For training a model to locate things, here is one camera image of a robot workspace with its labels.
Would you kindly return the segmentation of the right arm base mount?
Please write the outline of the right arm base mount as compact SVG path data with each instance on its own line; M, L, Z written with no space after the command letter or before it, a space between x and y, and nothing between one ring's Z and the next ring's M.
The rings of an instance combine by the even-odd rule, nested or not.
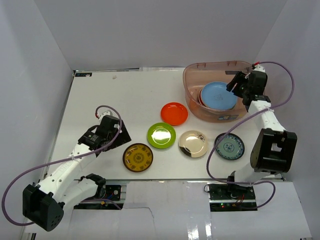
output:
M208 194L209 207L212 213L258 210L256 195L252 186L208 183L203 190Z

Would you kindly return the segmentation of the red teal floral plate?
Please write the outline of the red teal floral plate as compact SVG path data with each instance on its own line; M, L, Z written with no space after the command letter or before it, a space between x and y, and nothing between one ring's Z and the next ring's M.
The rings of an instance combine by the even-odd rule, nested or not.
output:
M200 103L202 106L207 107L207 105L204 104L204 102L203 102L203 100L202 100L202 90L203 90L203 88L201 88L201 89L199 90L199 92L198 92L198 101L199 101L199 103Z

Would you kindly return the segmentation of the light blue plate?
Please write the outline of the light blue plate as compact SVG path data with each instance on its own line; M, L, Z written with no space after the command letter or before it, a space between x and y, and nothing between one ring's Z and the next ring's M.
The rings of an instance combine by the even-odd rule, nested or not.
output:
M214 81L205 85L200 93L200 98L208 108L226 111L237 104L237 97L227 91L225 82Z

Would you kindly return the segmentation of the cream brown glossy plate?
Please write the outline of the cream brown glossy plate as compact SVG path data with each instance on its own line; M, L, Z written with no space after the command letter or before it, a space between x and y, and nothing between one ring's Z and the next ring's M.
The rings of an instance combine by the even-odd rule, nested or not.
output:
M179 149L190 158L200 158L208 151L207 137L200 131L185 131L178 140Z

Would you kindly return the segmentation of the yellow brown patterned plate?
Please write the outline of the yellow brown patterned plate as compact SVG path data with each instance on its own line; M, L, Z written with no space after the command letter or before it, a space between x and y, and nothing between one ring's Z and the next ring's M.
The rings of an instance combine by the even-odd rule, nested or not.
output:
M151 148L143 143L128 146L122 155L123 165L133 173L146 171L152 165L153 159Z

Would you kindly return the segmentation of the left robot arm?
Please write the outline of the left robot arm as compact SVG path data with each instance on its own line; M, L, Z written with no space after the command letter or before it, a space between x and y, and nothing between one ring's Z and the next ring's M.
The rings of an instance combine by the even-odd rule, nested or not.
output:
M123 120L105 115L99 124L90 127L78 140L70 160L59 165L37 185L29 184L22 192L22 214L47 232L55 229L64 213L88 198L102 199L106 179L90 173L71 186L76 177L101 152L131 141Z

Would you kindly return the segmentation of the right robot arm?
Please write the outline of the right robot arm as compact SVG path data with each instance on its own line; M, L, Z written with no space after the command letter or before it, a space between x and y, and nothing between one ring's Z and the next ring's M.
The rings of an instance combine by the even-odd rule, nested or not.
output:
M244 193L245 185L290 170L298 137L287 131L277 120L271 100L264 94L268 76L263 70L245 74L238 72L226 89L242 99L249 116L255 121L259 134L250 153L249 163L228 177L232 183L225 188L226 195L236 200Z

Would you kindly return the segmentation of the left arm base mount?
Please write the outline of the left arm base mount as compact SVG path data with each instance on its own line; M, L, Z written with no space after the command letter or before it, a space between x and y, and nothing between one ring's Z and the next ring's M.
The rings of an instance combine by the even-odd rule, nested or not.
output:
M121 210L121 185L106 185L103 197L89 197L73 207L74 210Z

